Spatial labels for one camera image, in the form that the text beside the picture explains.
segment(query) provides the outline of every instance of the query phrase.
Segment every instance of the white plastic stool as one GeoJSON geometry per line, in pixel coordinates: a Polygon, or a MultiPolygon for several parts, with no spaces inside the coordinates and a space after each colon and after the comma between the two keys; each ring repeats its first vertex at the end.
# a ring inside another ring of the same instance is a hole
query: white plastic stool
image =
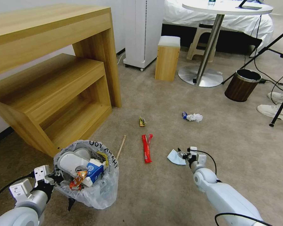
{"type": "MultiPolygon", "coordinates": [[[[191,60],[194,55],[203,55],[204,54],[204,50],[197,49],[197,46],[206,47],[206,45],[207,45],[206,43],[199,43],[199,39],[200,39],[200,36],[202,34],[207,33],[207,32],[211,33],[212,29],[207,28],[208,26],[207,27],[205,27],[205,26],[207,26],[207,25],[199,24],[197,31],[196,31],[196,34],[194,36],[193,42],[191,43],[188,54],[186,56],[186,58],[188,60],[191,60]]],[[[214,59],[215,52],[216,52],[216,44],[217,44],[217,42],[215,43],[215,45],[212,49],[212,52],[211,52],[210,56],[208,57],[209,62],[212,62],[213,59],[214,59]]]]}

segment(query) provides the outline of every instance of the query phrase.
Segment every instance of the round white table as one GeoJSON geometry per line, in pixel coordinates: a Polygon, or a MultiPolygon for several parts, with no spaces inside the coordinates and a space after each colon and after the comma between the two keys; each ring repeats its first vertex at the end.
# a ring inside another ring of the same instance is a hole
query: round white table
{"type": "Polygon", "coordinates": [[[246,2],[243,7],[253,6],[259,7],[260,9],[239,8],[238,6],[240,3],[241,1],[227,0],[217,0],[214,5],[209,5],[208,0],[187,0],[183,2],[182,7],[186,9],[217,14],[200,66],[187,66],[179,69],[178,76],[183,81],[201,87],[213,87],[220,85],[223,82],[222,73],[213,69],[206,69],[206,65],[208,63],[208,56],[217,42],[224,15],[262,15],[273,11],[273,7],[269,5],[249,2],[246,2]]]}

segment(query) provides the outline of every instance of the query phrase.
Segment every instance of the white wall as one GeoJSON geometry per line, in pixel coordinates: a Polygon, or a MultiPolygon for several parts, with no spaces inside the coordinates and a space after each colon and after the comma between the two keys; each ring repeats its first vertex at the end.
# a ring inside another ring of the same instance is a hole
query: white wall
{"type": "MultiPolygon", "coordinates": [[[[8,12],[12,10],[19,10],[23,8],[32,8],[37,6],[51,5],[56,3],[72,3],[81,5],[100,5],[111,7],[114,39],[116,52],[125,48],[124,26],[123,26],[123,0],[0,0],[0,13],[8,12]]],[[[21,65],[3,74],[0,74],[0,80],[6,78],[14,73],[22,71],[28,67],[38,64],[44,60],[54,57],[60,53],[67,53],[74,55],[72,46],[67,46],[56,52],[43,56],[37,60],[21,65]]],[[[9,125],[0,117],[0,132],[6,129],[9,125]]]]}
{"type": "Polygon", "coordinates": [[[264,0],[264,3],[274,8],[272,14],[283,16],[283,0],[264,0]]]}

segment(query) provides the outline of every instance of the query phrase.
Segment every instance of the red wrapper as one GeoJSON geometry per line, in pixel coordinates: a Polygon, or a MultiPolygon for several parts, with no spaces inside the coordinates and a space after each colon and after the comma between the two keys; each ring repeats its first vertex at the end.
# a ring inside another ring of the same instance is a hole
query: red wrapper
{"type": "Polygon", "coordinates": [[[144,145],[144,155],[145,155],[145,163],[150,163],[152,162],[151,160],[151,157],[150,157],[150,149],[149,149],[149,144],[150,144],[150,141],[153,137],[153,134],[149,134],[149,141],[147,142],[147,137],[146,135],[142,135],[142,142],[143,142],[143,145],[144,145]]]}

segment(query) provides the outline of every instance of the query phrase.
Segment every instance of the wooden stick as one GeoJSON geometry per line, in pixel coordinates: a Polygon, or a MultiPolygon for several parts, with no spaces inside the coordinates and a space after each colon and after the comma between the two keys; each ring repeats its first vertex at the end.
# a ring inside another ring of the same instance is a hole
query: wooden stick
{"type": "Polygon", "coordinates": [[[126,137],[127,137],[127,136],[124,135],[123,140],[122,140],[122,144],[120,145],[120,148],[119,148],[119,152],[117,153],[117,156],[116,156],[116,160],[118,160],[118,158],[119,158],[120,151],[122,150],[122,147],[123,147],[123,144],[124,144],[124,142],[125,142],[126,137]]]}

